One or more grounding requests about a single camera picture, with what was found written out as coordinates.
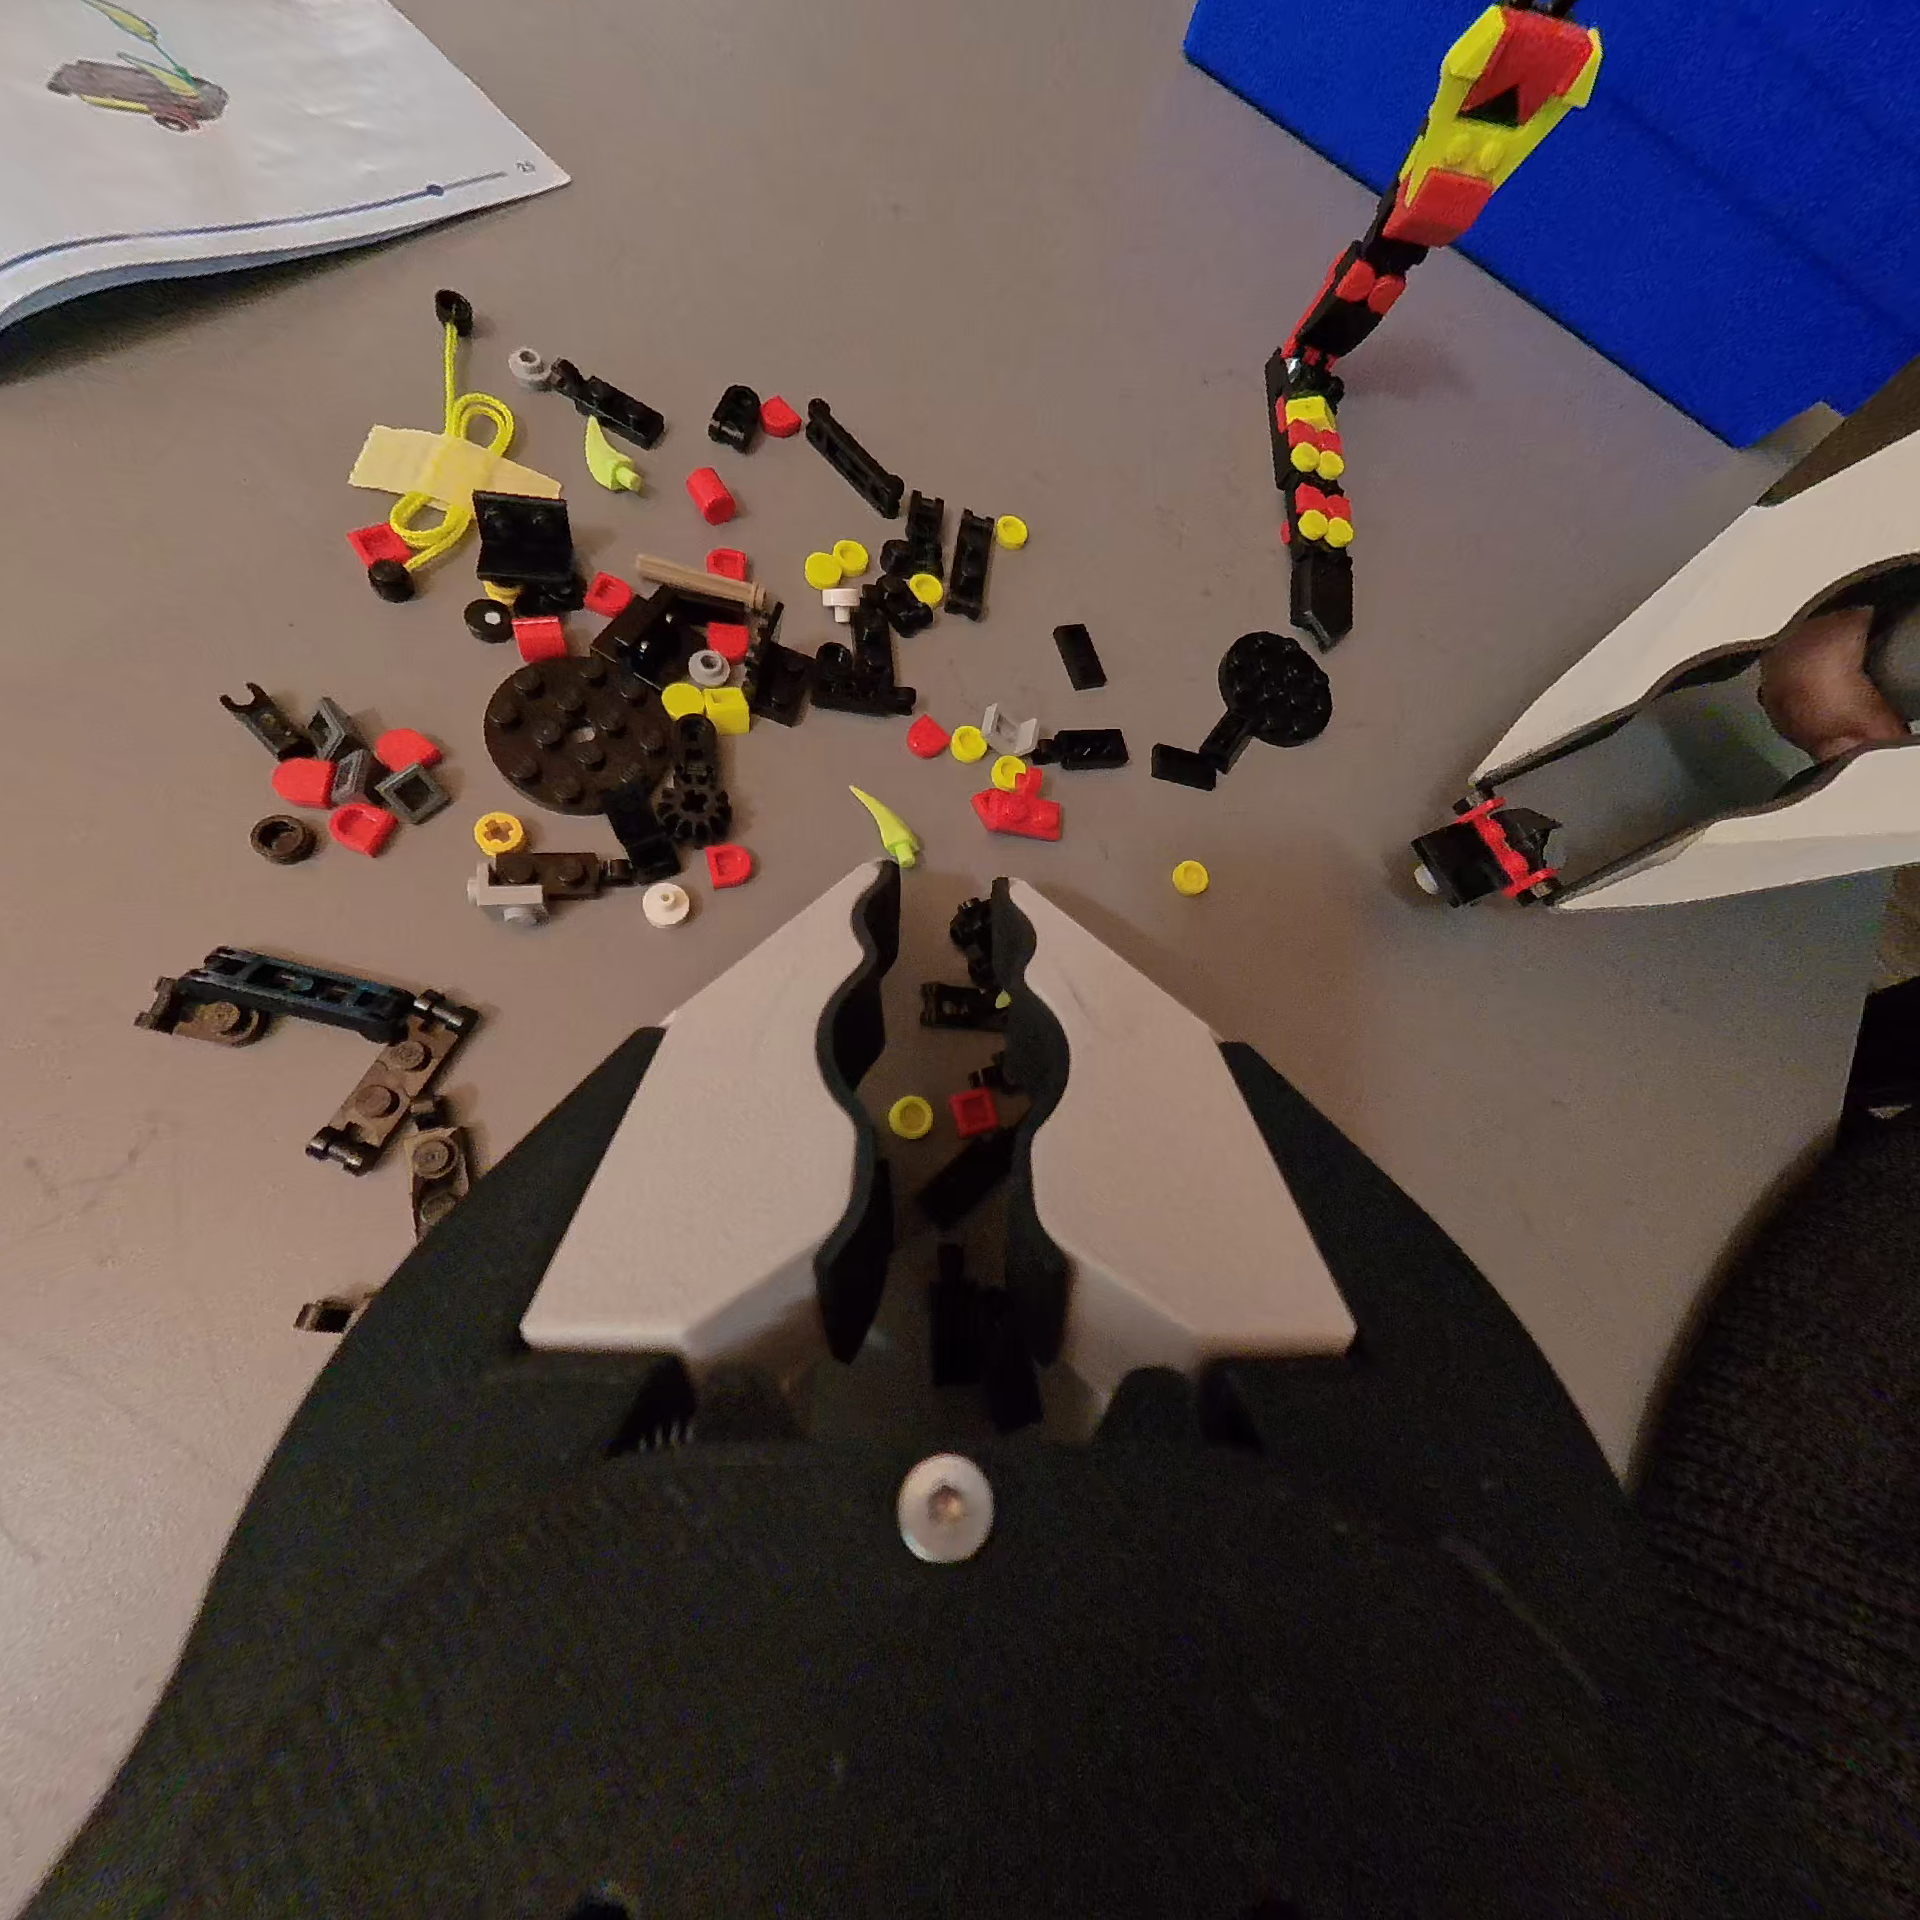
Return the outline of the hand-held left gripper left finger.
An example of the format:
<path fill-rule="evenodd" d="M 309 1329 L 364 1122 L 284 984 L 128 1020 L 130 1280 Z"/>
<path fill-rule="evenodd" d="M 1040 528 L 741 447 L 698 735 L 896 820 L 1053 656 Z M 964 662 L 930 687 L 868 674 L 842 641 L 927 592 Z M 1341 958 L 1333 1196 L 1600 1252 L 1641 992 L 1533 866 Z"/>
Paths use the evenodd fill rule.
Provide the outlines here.
<path fill-rule="evenodd" d="M 897 918 L 897 865 L 861 863 L 660 1026 L 519 1322 L 530 1348 L 777 1379 L 860 1354 L 893 1196 L 856 1082 Z"/>

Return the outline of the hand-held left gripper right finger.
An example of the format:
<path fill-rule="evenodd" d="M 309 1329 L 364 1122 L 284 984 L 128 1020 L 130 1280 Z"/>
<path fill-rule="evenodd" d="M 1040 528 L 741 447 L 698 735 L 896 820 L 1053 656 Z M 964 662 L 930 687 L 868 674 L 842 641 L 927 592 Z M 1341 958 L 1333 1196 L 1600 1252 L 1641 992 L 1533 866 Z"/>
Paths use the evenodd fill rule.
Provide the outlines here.
<path fill-rule="evenodd" d="M 1026 1095 L 1004 1283 L 1032 1361 L 1135 1370 L 1341 1355 L 1352 1314 L 1198 1016 L 1024 880 L 991 887 Z"/>

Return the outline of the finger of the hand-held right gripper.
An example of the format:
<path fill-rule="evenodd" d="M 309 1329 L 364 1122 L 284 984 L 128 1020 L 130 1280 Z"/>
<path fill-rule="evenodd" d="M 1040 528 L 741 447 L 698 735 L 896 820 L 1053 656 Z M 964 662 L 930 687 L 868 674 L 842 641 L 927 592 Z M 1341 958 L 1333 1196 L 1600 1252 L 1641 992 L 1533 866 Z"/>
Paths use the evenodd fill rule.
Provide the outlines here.
<path fill-rule="evenodd" d="M 1918 863 L 1918 746 L 1878 744 L 1812 768 L 1754 808 L 1722 812 L 1560 883 L 1557 914 L 1690 906 Z"/>
<path fill-rule="evenodd" d="M 1836 595 L 1913 566 L 1914 542 L 1918 438 L 1745 511 L 1525 710 L 1472 784 L 1514 779 L 1694 665 L 1775 641 Z"/>

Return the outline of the black red lego car assembly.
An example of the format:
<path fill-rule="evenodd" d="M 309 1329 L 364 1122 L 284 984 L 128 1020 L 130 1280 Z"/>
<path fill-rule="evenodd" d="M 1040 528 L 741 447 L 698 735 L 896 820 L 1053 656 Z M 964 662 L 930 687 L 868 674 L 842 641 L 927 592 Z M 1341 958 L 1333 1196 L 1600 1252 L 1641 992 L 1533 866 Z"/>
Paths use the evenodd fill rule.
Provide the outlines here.
<path fill-rule="evenodd" d="M 1444 906 L 1498 897 L 1544 906 L 1560 892 L 1550 865 L 1552 816 L 1511 808 L 1498 796 L 1458 803 L 1456 816 L 1409 841 L 1416 884 Z"/>

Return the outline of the pile of lego pieces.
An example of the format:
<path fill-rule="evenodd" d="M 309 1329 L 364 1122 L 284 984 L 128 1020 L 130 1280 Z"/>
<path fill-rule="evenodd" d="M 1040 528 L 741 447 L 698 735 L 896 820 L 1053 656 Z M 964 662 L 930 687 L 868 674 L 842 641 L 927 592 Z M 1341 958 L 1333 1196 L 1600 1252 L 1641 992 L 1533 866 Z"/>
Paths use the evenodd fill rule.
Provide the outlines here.
<path fill-rule="evenodd" d="M 441 291 L 437 315 L 442 431 L 408 438 L 372 428 L 351 468 L 357 487 L 394 495 L 388 520 L 349 532 L 381 602 L 408 602 L 430 566 L 456 553 L 464 539 L 478 539 L 480 595 L 464 611 L 469 633 L 480 642 L 509 642 L 519 665 L 600 656 L 625 667 L 660 694 L 669 716 L 692 716 L 695 735 L 708 735 L 722 787 L 720 744 L 748 736 L 756 718 L 782 727 L 798 724 L 809 710 L 910 718 L 905 744 L 917 759 L 951 758 L 986 770 L 986 787 L 974 798 L 982 826 L 1048 843 L 1061 836 L 1063 810 L 1045 792 L 1045 770 L 1108 772 L 1129 762 L 1121 731 L 1112 727 L 1045 736 L 1034 723 L 1007 724 L 990 710 L 977 727 L 944 729 L 917 713 L 919 694 L 897 682 L 896 638 L 924 633 L 941 608 L 954 617 L 982 616 L 991 553 L 1026 539 L 1018 516 L 962 512 L 945 566 L 944 502 L 908 491 L 826 401 L 814 399 L 800 414 L 782 395 L 762 401 L 754 388 L 726 386 L 708 420 L 712 444 L 744 452 L 756 440 L 805 438 L 871 512 L 886 522 L 902 514 L 902 532 L 882 542 L 872 579 L 863 542 L 841 539 L 807 555 L 807 586 L 845 636 L 825 641 L 814 656 L 798 655 L 777 636 L 782 603 L 754 584 L 734 548 L 712 548 L 702 568 L 634 562 L 645 592 L 607 570 L 588 582 L 559 484 L 508 458 L 517 428 L 511 407 L 460 386 L 461 340 L 472 334 L 470 304 Z M 658 409 L 566 359 L 548 363 L 533 351 L 517 351 L 509 366 L 530 394 L 561 395 L 582 424 L 600 418 L 614 441 L 658 444 L 664 428 Z M 276 866 L 316 854 L 319 839 L 305 812 L 316 820 L 326 815 L 326 839 L 335 849 L 375 857 L 400 826 L 422 826 L 450 806 L 439 772 L 442 755 L 430 736 L 394 727 L 366 738 L 337 704 L 318 704 L 300 724 L 256 683 L 245 702 L 223 695 L 223 710 L 274 758 L 274 794 L 295 808 L 252 827 L 252 851 Z M 470 906 L 498 927 L 540 928 L 556 906 L 633 892 L 650 927 L 681 927 L 692 908 L 681 883 L 686 856 L 702 860 L 712 892 L 748 883 L 754 857 L 728 839 L 732 796 L 708 815 L 669 810 L 672 800 L 711 803 L 704 792 L 663 792 L 654 800 L 610 806 L 606 815 L 557 812 L 570 820 L 602 820 L 618 856 L 527 849 L 520 816 L 484 815 L 472 826 L 480 857 L 469 880 Z M 401 1129 L 410 1131 L 410 1212 L 416 1235 L 424 1238 L 470 1185 L 465 1136 L 442 1121 L 433 1087 L 478 1014 L 433 992 L 221 946 L 200 968 L 165 977 L 152 1009 L 137 1020 L 141 1030 L 221 1048 L 252 1046 L 276 1023 L 334 1026 L 375 1048 L 351 1094 L 303 1153 L 361 1177 Z"/>

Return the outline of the large black round lego plate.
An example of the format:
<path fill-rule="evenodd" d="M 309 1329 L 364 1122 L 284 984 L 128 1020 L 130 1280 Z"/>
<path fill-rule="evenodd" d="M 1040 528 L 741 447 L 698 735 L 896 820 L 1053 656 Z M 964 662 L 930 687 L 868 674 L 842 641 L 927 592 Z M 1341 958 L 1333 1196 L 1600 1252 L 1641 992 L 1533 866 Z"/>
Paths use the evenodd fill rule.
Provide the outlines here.
<path fill-rule="evenodd" d="M 525 800 L 566 816 L 658 794 L 704 792 L 669 810 L 717 812 L 728 803 L 716 746 L 674 718 L 660 694 L 600 656 L 524 663 L 487 699 L 482 735 L 494 768 Z"/>

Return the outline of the red yellow black lego snake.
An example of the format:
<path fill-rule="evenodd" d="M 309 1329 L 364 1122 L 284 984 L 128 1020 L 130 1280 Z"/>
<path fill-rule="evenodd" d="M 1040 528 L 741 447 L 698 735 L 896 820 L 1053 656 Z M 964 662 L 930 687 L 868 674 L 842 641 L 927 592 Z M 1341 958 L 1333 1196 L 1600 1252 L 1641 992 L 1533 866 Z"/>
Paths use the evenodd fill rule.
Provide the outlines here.
<path fill-rule="evenodd" d="M 1588 104 L 1600 34 L 1570 2 L 1493 4 L 1450 43 L 1420 135 L 1365 235 L 1264 363 L 1265 428 L 1287 552 L 1287 614 L 1327 651 L 1352 628 L 1356 516 L 1337 428 L 1338 363 L 1401 299 L 1409 273 L 1450 248 L 1527 155 Z"/>

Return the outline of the lego instruction booklet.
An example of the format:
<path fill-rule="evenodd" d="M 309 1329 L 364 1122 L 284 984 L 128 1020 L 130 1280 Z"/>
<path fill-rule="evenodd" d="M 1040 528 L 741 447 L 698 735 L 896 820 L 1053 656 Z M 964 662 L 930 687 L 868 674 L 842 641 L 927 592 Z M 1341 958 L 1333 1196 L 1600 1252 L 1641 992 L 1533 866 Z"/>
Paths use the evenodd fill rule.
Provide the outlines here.
<path fill-rule="evenodd" d="M 5 330 L 566 180 L 390 4 L 2 4 Z"/>

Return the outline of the person's right hand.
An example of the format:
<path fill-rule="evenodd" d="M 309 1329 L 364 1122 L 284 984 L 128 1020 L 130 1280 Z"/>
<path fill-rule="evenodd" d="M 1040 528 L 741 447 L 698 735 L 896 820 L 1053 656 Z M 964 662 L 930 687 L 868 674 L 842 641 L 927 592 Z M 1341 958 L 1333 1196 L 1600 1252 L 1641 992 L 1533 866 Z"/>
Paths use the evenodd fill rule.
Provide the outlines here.
<path fill-rule="evenodd" d="M 1904 736 L 1904 721 L 1864 673 L 1872 608 L 1816 616 L 1761 663 L 1759 706 L 1789 746 L 1836 762 Z"/>

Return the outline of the blue plastic storage bin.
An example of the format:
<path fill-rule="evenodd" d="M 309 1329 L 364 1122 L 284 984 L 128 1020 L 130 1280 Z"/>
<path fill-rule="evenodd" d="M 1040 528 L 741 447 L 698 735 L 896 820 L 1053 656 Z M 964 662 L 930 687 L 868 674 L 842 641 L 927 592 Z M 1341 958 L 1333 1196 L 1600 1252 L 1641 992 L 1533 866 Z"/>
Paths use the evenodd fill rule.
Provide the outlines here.
<path fill-rule="evenodd" d="M 1184 51 L 1377 206 L 1487 7 L 1194 4 Z M 1852 414 L 1914 359 L 1914 4 L 1573 22 L 1600 34 L 1588 104 L 1425 258 L 1469 256 L 1732 447 Z"/>

